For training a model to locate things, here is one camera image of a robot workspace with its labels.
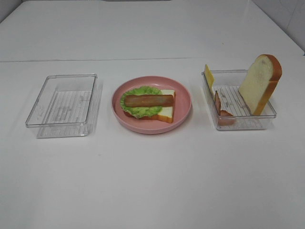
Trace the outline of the pink round plate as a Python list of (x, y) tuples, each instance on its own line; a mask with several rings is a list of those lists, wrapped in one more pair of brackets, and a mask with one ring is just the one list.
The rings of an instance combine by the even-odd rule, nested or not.
[(141, 134), (162, 134), (179, 127), (191, 108), (186, 87), (161, 76), (131, 79), (112, 95), (112, 110), (118, 122)]

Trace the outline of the yellow cheese slice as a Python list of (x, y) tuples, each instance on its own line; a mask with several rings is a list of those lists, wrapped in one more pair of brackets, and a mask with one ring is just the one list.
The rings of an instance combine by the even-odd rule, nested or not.
[(205, 75), (205, 79), (207, 81), (207, 85), (209, 87), (209, 90), (211, 92), (211, 94), (214, 94), (214, 91), (212, 89), (213, 83), (214, 83), (214, 76), (212, 74), (212, 72), (210, 71), (208, 65), (206, 64), (204, 67), (204, 75)]

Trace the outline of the bread slice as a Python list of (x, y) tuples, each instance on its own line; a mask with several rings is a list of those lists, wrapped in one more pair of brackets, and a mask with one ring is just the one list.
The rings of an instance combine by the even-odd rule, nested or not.
[[(172, 89), (160, 89), (162, 94), (170, 94), (174, 96), (174, 100), (175, 100), (175, 96), (176, 96), (176, 92), (175, 90)], [(173, 106), (168, 106), (168, 107), (164, 107), (162, 106), (162, 110), (157, 114), (157, 115), (153, 115), (151, 117), (145, 116), (139, 119), (145, 119), (145, 120), (158, 120), (158, 121), (163, 121), (163, 122), (167, 122), (167, 123), (172, 123), (173, 122), (173, 116), (174, 116), (174, 106), (175, 103), (173, 104)], [(133, 117), (131, 114), (125, 112), (126, 116), (129, 117)]]
[(252, 115), (262, 113), (281, 76), (281, 64), (273, 55), (259, 55), (252, 63), (238, 89)]

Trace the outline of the green lettuce leaf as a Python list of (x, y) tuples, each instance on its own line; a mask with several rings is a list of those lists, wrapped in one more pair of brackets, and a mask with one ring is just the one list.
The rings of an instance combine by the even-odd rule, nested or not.
[(146, 85), (126, 91), (120, 98), (120, 105), (123, 111), (129, 113), (130, 115), (138, 119), (145, 116), (151, 117), (153, 115), (157, 115), (162, 110), (161, 106), (128, 107), (124, 103), (124, 99), (127, 95), (145, 95), (145, 94), (157, 95), (157, 94), (162, 94), (162, 92), (156, 87), (150, 87)]

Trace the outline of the right clear plastic tray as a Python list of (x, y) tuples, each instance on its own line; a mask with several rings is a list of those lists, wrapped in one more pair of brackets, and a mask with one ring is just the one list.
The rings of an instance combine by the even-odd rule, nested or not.
[[(245, 101), (238, 92), (238, 88), (247, 75), (247, 70), (214, 70), (214, 83), (210, 89), (205, 76), (203, 76), (203, 91), (207, 105), (217, 130), (261, 130), (267, 129), (276, 118), (276, 111), (268, 102), (259, 116), (251, 114)], [(224, 117), (217, 113), (214, 102), (214, 93), (218, 92), (221, 110), (230, 114)]]

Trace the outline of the clear plastic tray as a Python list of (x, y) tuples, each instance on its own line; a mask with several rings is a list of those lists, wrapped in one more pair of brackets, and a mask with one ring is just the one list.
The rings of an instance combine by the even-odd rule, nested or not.
[(94, 73), (48, 76), (25, 125), (37, 138), (87, 136), (95, 128), (101, 92)]
[[(205, 76), (203, 76), (203, 91), (207, 105), (217, 130), (261, 130), (267, 129), (276, 118), (276, 111), (268, 102), (259, 116), (251, 114), (245, 101), (238, 92), (238, 88), (247, 75), (247, 70), (214, 70), (214, 83), (210, 89)], [(214, 102), (214, 93), (218, 92), (221, 110), (230, 114), (224, 117), (217, 113)]]

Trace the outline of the left clear plastic tray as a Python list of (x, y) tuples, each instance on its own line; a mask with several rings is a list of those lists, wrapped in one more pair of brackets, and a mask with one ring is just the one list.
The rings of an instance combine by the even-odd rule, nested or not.
[(95, 128), (101, 92), (94, 73), (48, 76), (25, 125), (37, 138), (87, 136)]

